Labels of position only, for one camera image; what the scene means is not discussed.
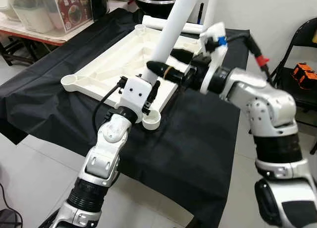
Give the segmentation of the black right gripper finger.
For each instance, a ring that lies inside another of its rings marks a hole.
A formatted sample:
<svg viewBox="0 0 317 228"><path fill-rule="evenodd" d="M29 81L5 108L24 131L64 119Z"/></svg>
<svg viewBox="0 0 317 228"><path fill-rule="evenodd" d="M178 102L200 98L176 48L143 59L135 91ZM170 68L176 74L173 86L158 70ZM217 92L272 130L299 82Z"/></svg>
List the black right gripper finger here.
<svg viewBox="0 0 317 228"><path fill-rule="evenodd" d="M170 56L175 58L177 61L182 62L187 65L199 65L196 60L193 60L195 57L194 52L188 51L187 49L174 48L170 52Z"/></svg>
<svg viewBox="0 0 317 228"><path fill-rule="evenodd" d="M156 76L159 76L166 81L170 81L171 83L183 84L186 80L185 73L160 61L147 61L146 67L149 69L149 71L156 74Z"/></svg>

